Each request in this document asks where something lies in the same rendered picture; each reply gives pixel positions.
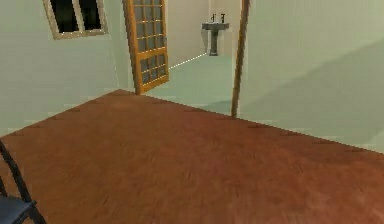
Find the grey pedestal sink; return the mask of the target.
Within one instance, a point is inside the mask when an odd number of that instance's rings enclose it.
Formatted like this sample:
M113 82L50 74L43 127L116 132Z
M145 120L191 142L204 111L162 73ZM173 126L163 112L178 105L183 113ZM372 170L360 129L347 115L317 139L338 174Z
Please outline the grey pedestal sink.
M207 30L211 34L211 45L210 45L210 56L218 55L218 35L220 31L226 30L229 28L229 24L225 22L225 14L222 13L220 21L216 20L216 14L213 14L209 22L202 24L202 29Z

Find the brown wooden door frame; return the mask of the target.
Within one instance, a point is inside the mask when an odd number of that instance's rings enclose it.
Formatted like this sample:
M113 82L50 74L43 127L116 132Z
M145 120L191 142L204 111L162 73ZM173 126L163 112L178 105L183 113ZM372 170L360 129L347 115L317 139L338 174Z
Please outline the brown wooden door frame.
M247 35L247 24L248 24L248 17L249 17L250 2L251 0L242 0L238 49L236 52L236 66L235 66L234 84L233 84L232 101L231 101L231 117L232 118L236 118L237 112L238 112L240 84L241 84L243 63L244 63L245 42L246 42L246 35Z

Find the black chair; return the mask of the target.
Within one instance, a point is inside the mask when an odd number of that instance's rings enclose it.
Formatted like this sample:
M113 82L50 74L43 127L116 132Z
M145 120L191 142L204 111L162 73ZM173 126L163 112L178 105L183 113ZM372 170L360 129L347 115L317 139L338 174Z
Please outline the black chair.
M36 207L37 202L29 194L17 163L1 140L0 155L8 165L20 193L19 197L9 195L0 177L0 224L22 224L27 218L34 224L47 224Z

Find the beige framed window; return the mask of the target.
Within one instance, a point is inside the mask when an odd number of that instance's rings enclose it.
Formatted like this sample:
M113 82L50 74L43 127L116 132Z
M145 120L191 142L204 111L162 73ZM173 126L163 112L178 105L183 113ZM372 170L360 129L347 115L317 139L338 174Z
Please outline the beige framed window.
M103 0L42 0L54 40L108 33Z

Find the orange glass panel door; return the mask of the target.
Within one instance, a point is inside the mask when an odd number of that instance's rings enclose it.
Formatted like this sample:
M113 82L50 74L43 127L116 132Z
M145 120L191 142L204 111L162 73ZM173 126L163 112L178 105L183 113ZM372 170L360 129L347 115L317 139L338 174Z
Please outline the orange glass panel door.
M122 0L134 88L143 94L169 81L164 0Z

